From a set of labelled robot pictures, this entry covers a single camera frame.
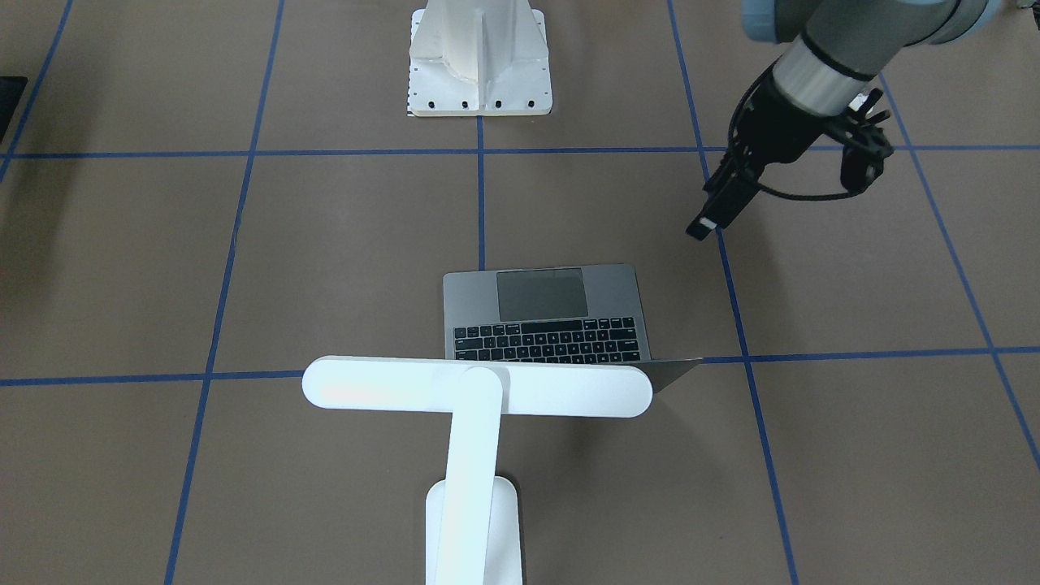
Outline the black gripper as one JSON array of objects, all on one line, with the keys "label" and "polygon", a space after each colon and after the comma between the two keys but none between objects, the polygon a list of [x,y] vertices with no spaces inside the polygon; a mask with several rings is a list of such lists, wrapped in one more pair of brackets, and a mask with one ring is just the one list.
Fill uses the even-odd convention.
[{"label": "black gripper", "polygon": [[765,168],[796,162],[822,136],[828,119],[791,102],[774,71],[762,71],[731,116],[727,158],[705,183],[707,200],[686,234],[704,241],[713,231],[728,228],[761,190],[757,181]]}]

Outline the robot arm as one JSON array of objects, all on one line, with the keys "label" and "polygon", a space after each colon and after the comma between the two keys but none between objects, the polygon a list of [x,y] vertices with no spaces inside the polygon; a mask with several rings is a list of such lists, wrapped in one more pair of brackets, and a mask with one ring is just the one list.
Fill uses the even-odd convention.
[{"label": "robot arm", "polygon": [[[757,195],[831,202],[864,193],[894,147],[876,112],[883,90],[872,83],[902,49],[969,36],[999,10],[998,1],[743,1],[744,33],[783,44],[739,99],[706,201],[687,226],[702,241],[728,228]],[[822,137],[842,147],[842,189],[798,195],[762,183],[768,167],[792,164]]]}]

